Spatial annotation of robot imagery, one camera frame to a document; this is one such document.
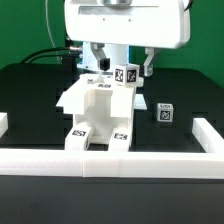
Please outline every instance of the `small cube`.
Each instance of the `small cube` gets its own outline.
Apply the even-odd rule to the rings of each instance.
[[[173,121],[173,105],[166,103],[157,104],[157,121],[172,122]]]
[[[119,85],[136,85],[139,78],[139,65],[115,65],[113,78]]]

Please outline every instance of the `white block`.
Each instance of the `white block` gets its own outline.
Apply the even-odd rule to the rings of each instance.
[[[83,155],[64,150],[1,149],[1,175],[83,175]]]
[[[115,65],[113,79],[114,83],[119,85],[137,85],[139,79],[139,65]]]
[[[224,157],[206,153],[137,153],[120,156],[120,178],[224,178]]]
[[[65,138],[66,151],[85,151],[90,145],[93,135],[93,127],[87,123],[80,123],[74,126]]]
[[[131,133],[127,128],[114,128],[109,142],[108,151],[128,152],[131,142]]]
[[[110,152],[87,152],[83,160],[83,177],[118,177],[119,158]]]
[[[172,122],[173,121],[173,105],[166,103],[157,104],[157,121]]]
[[[143,94],[135,94],[134,109],[147,110]]]
[[[114,88],[111,97],[111,117],[131,118],[133,116],[135,87]]]
[[[0,113],[0,138],[8,130],[7,113]]]
[[[204,118],[195,118],[192,133],[207,153],[224,153],[224,139]]]

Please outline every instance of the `black label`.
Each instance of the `black label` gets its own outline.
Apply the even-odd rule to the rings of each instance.
[[[99,84],[98,87],[109,89],[109,88],[111,88],[111,85],[109,85],[109,84]]]
[[[136,82],[136,70],[128,70],[127,82]]]
[[[161,111],[160,112],[160,120],[170,120],[170,111]]]
[[[115,133],[114,138],[120,139],[120,140],[127,140],[128,136],[125,134]]]
[[[115,69],[115,80],[117,82],[123,82],[124,81],[124,71],[121,69]]]
[[[75,135],[75,136],[80,136],[80,137],[84,137],[86,135],[86,132],[85,131],[79,131],[79,130],[75,130],[72,135]]]

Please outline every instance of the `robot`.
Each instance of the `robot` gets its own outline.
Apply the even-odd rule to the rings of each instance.
[[[143,86],[144,80],[139,66],[128,63],[128,46],[145,47],[144,75],[152,75],[157,48],[178,48],[189,40],[190,4],[184,0],[65,1],[67,33],[74,41],[84,41],[79,67],[96,73],[82,74],[57,104],[73,115],[65,150],[87,150],[92,143],[107,144],[109,151],[129,150],[136,87]]]

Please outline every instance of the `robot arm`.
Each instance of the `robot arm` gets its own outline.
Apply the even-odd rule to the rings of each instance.
[[[192,0],[66,0],[72,40],[178,48],[190,38]]]

